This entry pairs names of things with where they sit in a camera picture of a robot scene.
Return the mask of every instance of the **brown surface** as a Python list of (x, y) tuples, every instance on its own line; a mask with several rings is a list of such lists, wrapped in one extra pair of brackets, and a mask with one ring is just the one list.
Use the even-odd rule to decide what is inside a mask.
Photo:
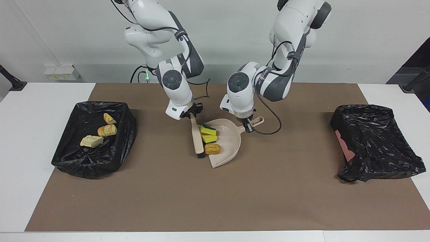
[[(209, 86), (199, 123), (234, 118), (218, 108), (225, 89)], [(97, 84), (90, 100), (127, 102), (138, 120), (136, 142), (121, 169), (102, 179), (55, 170), (26, 231), (430, 229), (411, 179), (337, 179), (344, 158), (329, 121), (338, 105), (366, 103), (357, 85), (293, 84), (285, 100), (271, 103), (282, 131), (243, 134), (236, 158), (216, 169), (193, 154), (190, 121), (164, 114), (159, 85)], [(259, 129), (276, 129), (258, 101), (256, 108), (266, 118)]]

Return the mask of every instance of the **trash bag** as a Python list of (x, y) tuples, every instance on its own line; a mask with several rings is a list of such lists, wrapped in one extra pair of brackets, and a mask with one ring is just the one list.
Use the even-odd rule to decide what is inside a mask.
[[(117, 135), (95, 148), (80, 146), (87, 135), (97, 136), (108, 113), (118, 123)], [(117, 171), (137, 134), (136, 119), (125, 102), (81, 102), (74, 107), (51, 164), (72, 176), (95, 179)]]
[(338, 175), (346, 182), (407, 178), (426, 171), (422, 158), (415, 155), (397, 126), (392, 109), (339, 106), (331, 126), (350, 157)]

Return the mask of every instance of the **black stand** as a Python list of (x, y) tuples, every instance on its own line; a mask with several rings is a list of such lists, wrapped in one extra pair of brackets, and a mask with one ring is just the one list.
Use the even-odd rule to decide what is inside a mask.
[(417, 77), (415, 77), (410, 83), (405, 85), (399, 85), (400, 88), (404, 93), (415, 93), (414, 92), (414, 86), (429, 77), (427, 75), (430, 75), (430, 66), (427, 66), (427, 68), (424, 69), (422, 73), (420, 73)]
[(18, 78), (12, 76), (2, 65), (0, 65), (0, 73), (12, 83), (12, 88), (9, 91), (21, 91), (27, 85), (27, 82), (20, 81)]

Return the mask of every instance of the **beige dustpan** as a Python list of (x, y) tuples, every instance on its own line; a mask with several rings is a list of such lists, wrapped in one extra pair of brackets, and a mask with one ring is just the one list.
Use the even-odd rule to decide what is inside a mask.
[[(258, 126), (264, 122), (263, 117), (258, 117), (251, 121), (253, 127)], [(228, 119), (216, 119), (207, 122), (206, 125), (217, 130), (217, 144), (221, 146), (221, 153), (218, 155), (209, 155), (212, 168), (224, 165), (231, 161), (239, 151), (241, 143), (241, 133), (245, 132), (245, 127), (237, 127), (232, 121)]]

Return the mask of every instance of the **white robotic arm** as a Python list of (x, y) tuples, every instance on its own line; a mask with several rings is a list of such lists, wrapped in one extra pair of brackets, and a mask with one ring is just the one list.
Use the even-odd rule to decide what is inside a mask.
[(269, 34), (277, 46), (272, 66), (245, 64), (228, 79), (227, 95), (220, 105), (243, 122), (247, 132), (252, 132), (248, 120), (255, 112), (254, 91), (272, 102), (287, 96), (305, 47), (315, 42), (313, 29), (326, 22), (331, 9), (322, 0), (279, 0), (279, 14)]
[[(180, 120), (201, 112), (195, 104), (187, 78), (198, 76), (204, 69), (201, 56), (195, 50), (178, 18), (156, 0), (115, 0), (123, 3), (140, 26), (128, 27), (126, 41), (145, 56), (150, 80), (156, 80), (170, 98), (166, 114)], [(172, 34), (184, 48), (183, 53), (161, 60), (162, 51), (155, 45), (167, 43)]]

